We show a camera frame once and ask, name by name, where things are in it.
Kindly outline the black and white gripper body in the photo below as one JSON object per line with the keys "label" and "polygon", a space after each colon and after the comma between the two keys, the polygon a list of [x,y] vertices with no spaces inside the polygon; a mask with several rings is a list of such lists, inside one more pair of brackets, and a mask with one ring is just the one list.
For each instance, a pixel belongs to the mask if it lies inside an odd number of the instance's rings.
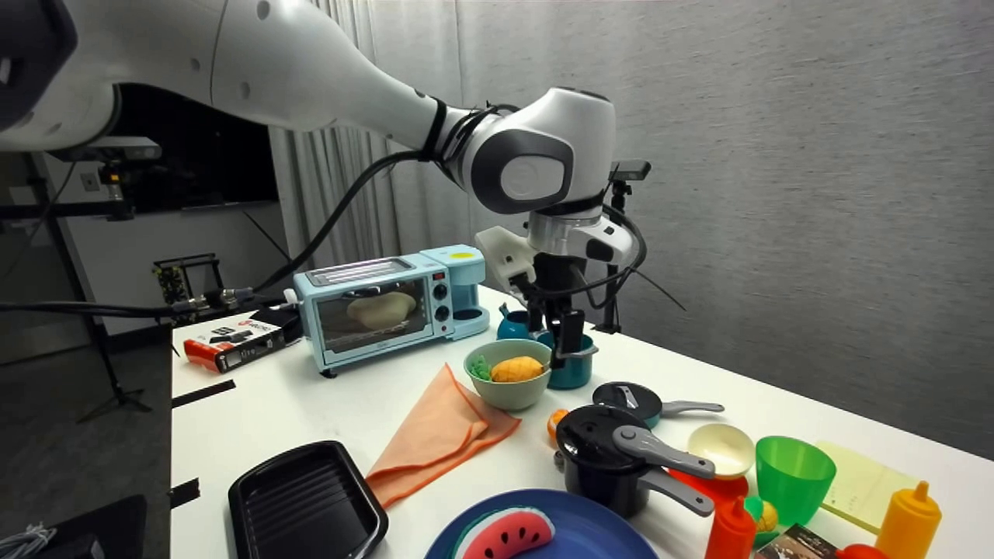
{"label": "black and white gripper body", "polygon": [[571,311],[571,299],[604,287],[604,265],[618,249],[624,279],[632,273],[632,223],[610,221],[608,212],[529,214],[520,233],[486,228],[474,233],[485,255],[486,279],[517,296],[525,305],[545,299],[552,317]]}

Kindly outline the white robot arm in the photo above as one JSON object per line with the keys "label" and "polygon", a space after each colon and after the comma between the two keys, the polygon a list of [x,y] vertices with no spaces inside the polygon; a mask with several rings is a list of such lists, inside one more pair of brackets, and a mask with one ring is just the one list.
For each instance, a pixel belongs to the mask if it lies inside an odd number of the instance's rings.
{"label": "white robot arm", "polygon": [[115,125],[119,91],[139,83],[283,130],[386,135],[477,205],[529,221],[531,303],[568,299],[552,276],[573,261],[626,276],[647,257],[635,228],[602,205],[604,97],[552,87],[512,113],[456,109],[383,72],[311,0],[0,0],[0,63],[3,153],[83,149]]}

